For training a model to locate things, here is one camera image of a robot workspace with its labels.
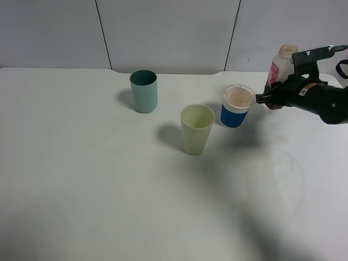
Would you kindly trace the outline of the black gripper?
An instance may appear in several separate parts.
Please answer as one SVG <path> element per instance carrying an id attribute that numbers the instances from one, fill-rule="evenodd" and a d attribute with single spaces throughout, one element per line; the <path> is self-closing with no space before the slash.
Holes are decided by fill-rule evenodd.
<path id="1" fill-rule="evenodd" d="M 284 83 L 265 85 L 263 93 L 255 97 L 258 104 L 284 104 L 317 114 L 329 125 L 347 123 L 347 87 L 319 79 L 290 77 Z"/>

